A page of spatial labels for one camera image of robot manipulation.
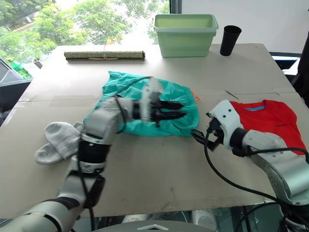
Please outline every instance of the black cup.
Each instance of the black cup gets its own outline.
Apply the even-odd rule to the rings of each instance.
[[[220,54],[222,56],[229,56],[232,53],[240,33],[241,29],[239,27],[232,25],[224,27],[223,39],[220,49]]]

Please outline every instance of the window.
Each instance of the window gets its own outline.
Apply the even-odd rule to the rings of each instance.
[[[0,0],[0,57],[32,63],[58,45],[157,44],[169,0]]]

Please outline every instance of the white sock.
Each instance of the white sock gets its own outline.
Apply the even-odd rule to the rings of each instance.
[[[44,130],[47,141],[67,159],[76,154],[80,133],[67,122],[52,122]]]
[[[50,143],[35,152],[35,161],[38,164],[54,164],[70,158],[77,152],[83,126],[80,122],[76,122],[74,126],[66,122],[50,123],[45,128],[45,136]]]

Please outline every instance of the mint green plastic bin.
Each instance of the mint green plastic bin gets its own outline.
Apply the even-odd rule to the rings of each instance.
[[[163,57],[204,57],[218,23],[212,14],[157,14],[154,29]]]

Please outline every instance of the teal plastic bag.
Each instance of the teal plastic bag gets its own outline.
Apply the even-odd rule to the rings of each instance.
[[[113,96],[123,87],[128,86],[133,81],[143,77],[141,75],[134,75],[125,72],[109,71],[109,74],[110,78],[102,88],[103,97],[97,103],[95,109],[99,108],[106,98]],[[141,99],[141,90],[147,82],[148,79],[144,79],[133,84],[120,93],[120,96],[135,100]],[[188,87],[161,79],[159,79],[159,82],[163,86],[163,93],[159,97],[160,100],[178,101],[182,103],[184,107],[181,111],[184,111],[187,114],[184,117],[175,120],[162,120],[160,121],[159,128],[155,127],[154,122],[143,123],[141,120],[134,120],[126,123],[126,129],[124,132],[142,136],[179,135],[190,137],[190,130],[195,129],[198,125],[198,110],[194,96]]]

